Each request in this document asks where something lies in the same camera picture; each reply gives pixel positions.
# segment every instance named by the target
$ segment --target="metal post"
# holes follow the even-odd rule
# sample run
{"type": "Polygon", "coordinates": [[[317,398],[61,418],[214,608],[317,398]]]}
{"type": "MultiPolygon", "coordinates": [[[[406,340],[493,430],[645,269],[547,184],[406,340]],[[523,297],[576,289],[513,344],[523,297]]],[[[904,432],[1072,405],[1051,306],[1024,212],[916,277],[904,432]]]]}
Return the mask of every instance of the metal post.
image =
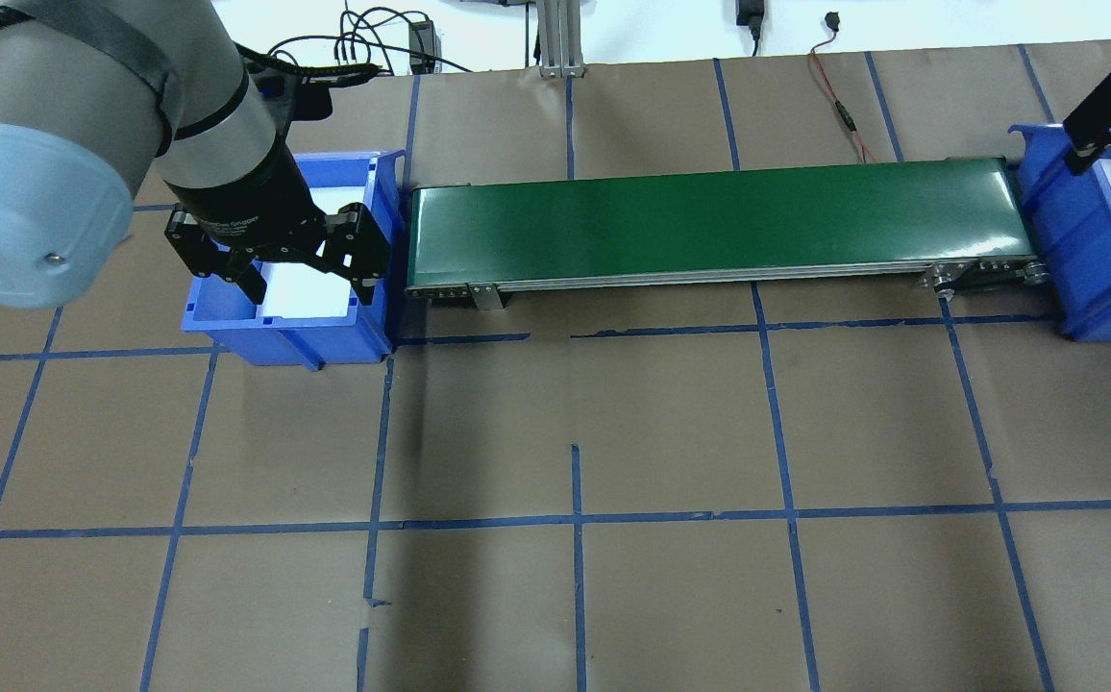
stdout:
{"type": "Polygon", "coordinates": [[[538,0],[538,40],[546,78],[585,74],[581,58],[580,0],[538,0]]]}

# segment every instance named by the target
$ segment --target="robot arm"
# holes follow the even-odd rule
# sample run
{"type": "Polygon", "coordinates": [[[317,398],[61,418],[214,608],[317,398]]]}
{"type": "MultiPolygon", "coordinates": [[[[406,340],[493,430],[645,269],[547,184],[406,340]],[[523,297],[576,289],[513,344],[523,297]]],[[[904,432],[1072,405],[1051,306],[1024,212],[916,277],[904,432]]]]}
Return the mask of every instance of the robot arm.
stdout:
{"type": "Polygon", "coordinates": [[[370,302],[363,283],[377,272],[352,258],[379,255],[379,229],[358,207],[316,207],[284,143],[289,109],[271,113],[240,51],[258,79],[292,91],[296,73],[380,73],[237,49],[210,0],[0,0],[0,303],[84,292],[124,237],[151,161],[181,201],[168,240],[194,275],[221,275],[259,303],[257,260],[304,262],[370,302]],[[374,252],[357,251],[366,244],[374,252]]]}

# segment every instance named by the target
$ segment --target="blue plastic crate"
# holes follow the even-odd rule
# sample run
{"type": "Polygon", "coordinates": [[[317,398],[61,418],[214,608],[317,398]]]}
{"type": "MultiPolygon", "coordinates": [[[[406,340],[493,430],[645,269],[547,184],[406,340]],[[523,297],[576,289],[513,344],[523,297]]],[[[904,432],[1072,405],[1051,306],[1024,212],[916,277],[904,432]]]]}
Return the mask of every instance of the blue plastic crate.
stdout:
{"type": "MultiPolygon", "coordinates": [[[[1078,341],[1111,341],[1111,180],[1103,163],[1070,174],[1070,141],[1061,126],[1013,126],[1010,132],[1025,137],[1018,171],[1022,204],[1064,305],[1062,332],[1078,341]]],[[[1111,149],[1103,160],[1111,161],[1111,149]]]]}
{"type": "MultiPolygon", "coordinates": [[[[296,162],[312,189],[362,188],[366,205],[397,247],[404,232],[392,152],[300,153],[296,162]]],[[[353,292],[346,317],[257,317],[257,305],[237,285],[217,277],[192,281],[183,311],[184,332],[204,332],[254,367],[306,367],[376,363],[393,350],[384,332],[389,277],[377,282],[371,305],[353,292]]]]}

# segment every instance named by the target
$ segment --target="light blue joint cover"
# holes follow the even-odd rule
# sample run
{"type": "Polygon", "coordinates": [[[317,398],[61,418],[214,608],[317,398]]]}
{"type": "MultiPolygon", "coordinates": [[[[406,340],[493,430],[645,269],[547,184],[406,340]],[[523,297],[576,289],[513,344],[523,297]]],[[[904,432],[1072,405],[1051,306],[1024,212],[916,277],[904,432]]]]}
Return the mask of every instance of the light blue joint cover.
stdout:
{"type": "Polygon", "coordinates": [[[111,166],[67,139],[0,123],[0,303],[54,308],[89,289],[132,218],[111,166]]]}

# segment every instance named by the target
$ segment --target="brown floor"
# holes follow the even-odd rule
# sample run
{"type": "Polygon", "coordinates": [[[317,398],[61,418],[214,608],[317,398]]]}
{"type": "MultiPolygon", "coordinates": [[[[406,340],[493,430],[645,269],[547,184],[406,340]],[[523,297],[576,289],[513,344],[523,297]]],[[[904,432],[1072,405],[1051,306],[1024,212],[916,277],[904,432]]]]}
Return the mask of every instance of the brown floor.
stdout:
{"type": "MultiPolygon", "coordinates": [[[[907,157],[960,148],[898,74],[964,80],[965,53],[875,57],[907,157]]],[[[833,61],[863,101],[864,58],[833,61]]],[[[748,84],[793,79],[748,74],[770,64],[722,62],[741,166],[849,162],[832,138],[770,148],[748,84]]],[[[630,69],[577,88],[600,113],[583,174],[731,168],[710,137],[611,137],[678,134],[644,86],[680,70],[721,127],[709,62],[630,69]]],[[[404,147],[411,83],[347,97],[400,118],[292,143],[404,147]]],[[[414,182],[563,177],[563,90],[519,84],[546,89],[424,80],[414,182]],[[476,130],[491,98],[498,137],[476,130]]],[[[878,106],[851,109],[893,158],[878,106]]],[[[156,180],[139,198],[164,201],[156,180]]],[[[414,345],[310,373],[179,332],[166,218],[139,211],[59,320],[0,310],[0,689],[1111,689],[1111,343],[1060,338],[1049,290],[951,319],[911,277],[411,305],[414,345]]]]}

